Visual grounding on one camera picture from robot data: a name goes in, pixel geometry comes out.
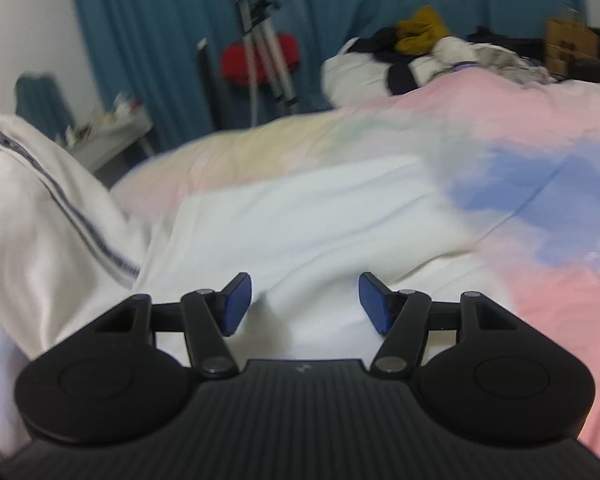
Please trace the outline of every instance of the metal pivot screw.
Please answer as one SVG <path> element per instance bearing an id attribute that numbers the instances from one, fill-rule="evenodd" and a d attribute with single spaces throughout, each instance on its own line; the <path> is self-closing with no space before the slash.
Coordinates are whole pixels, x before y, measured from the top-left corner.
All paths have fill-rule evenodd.
<path id="1" fill-rule="evenodd" d="M 208 357 L 202 361 L 202 369 L 208 374 L 218 375 L 227 373 L 231 368 L 234 367 L 231 359 L 217 355 L 214 357 Z"/>
<path id="2" fill-rule="evenodd" d="M 386 374 L 397 374 L 404 371 L 406 367 L 407 361 L 394 355 L 387 355 L 376 360 L 376 368 Z"/>

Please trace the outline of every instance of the clutter on table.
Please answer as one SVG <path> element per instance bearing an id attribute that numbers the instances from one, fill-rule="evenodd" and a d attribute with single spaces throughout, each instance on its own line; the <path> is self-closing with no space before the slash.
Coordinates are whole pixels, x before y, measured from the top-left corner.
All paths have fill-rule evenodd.
<path id="1" fill-rule="evenodd" d="M 135 122 L 145 123 L 150 119 L 139 100 L 129 97 L 126 92 L 120 92 L 114 100 L 114 110 L 99 112 L 94 110 L 88 123 L 77 128 L 68 127 L 56 142 L 68 149 L 75 148 L 90 137 L 115 134 Z"/>

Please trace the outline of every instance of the tripod leg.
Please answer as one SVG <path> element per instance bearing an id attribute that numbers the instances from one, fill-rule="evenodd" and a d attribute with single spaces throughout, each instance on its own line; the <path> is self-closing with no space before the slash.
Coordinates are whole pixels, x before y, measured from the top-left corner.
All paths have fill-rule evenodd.
<path id="1" fill-rule="evenodd" d="M 253 27 L 251 9 L 247 0 L 240 1 L 240 16 L 244 29 L 244 55 L 247 58 L 247 76 L 249 78 L 249 101 L 251 104 L 251 127 L 258 125 L 258 75 L 256 73 L 256 52 L 253 45 Z"/>
<path id="2" fill-rule="evenodd" d="M 264 70 L 267 73 L 267 79 L 269 80 L 269 85 L 271 86 L 271 92 L 273 94 L 274 99 L 278 103 L 280 107 L 282 107 L 283 114 L 285 105 L 283 103 L 283 94 L 282 88 L 280 88 L 280 83 L 278 82 L 278 78 L 276 77 L 276 72 L 271 63 L 271 56 L 269 55 L 269 50 L 267 49 L 267 43 L 264 40 L 264 36 L 262 34 L 262 30 L 260 25 L 256 25 L 253 27 L 253 37 L 256 40 L 256 47 L 260 54 L 260 59 L 262 60 L 262 64 L 264 65 Z"/>
<path id="3" fill-rule="evenodd" d="M 292 114 L 298 113 L 298 98 L 296 97 L 296 91 L 294 90 L 289 70 L 286 67 L 285 57 L 280 49 L 280 42 L 278 41 L 278 35 L 276 34 L 271 21 L 267 18 L 262 22 L 262 30 L 264 31 L 267 45 L 273 56 L 273 62 L 275 63 L 278 75 L 280 76 L 280 83 L 285 93 L 285 104 L 289 112 Z"/>
<path id="4" fill-rule="evenodd" d="M 214 131 L 217 132 L 222 130 L 222 113 L 220 111 L 218 91 L 214 83 L 214 78 L 211 75 L 206 38 L 198 43 L 196 60 L 198 62 L 198 73 L 200 74 L 200 80 L 202 81 L 202 88 L 205 91 L 206 103 L 211 115 L 211 123 Z"/>

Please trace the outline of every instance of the cardboard box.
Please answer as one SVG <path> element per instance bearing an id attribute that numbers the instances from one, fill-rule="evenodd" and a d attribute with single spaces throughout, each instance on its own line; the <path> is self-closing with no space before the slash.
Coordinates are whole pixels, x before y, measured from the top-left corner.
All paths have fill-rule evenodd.
<path id="1" fill-rule="evenodd" d="M 579 22 L 547 20 L 545 48 L 549 72 L 567 75 L 571 59 L 598 57 L 600 38 Z"/>

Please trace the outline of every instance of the mustard yellow cloth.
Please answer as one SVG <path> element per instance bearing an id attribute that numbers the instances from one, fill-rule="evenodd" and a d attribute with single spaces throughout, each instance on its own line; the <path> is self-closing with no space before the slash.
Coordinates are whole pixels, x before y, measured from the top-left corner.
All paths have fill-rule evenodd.
<path id="1" fill-rule="evenodd" d="M 430 5 L 421 7 L 409 20 L 398 22 L 398 42 L 395 51 L 400 54 L 422 56 L 447 36 L 452 36 L 440 15 Z"/>

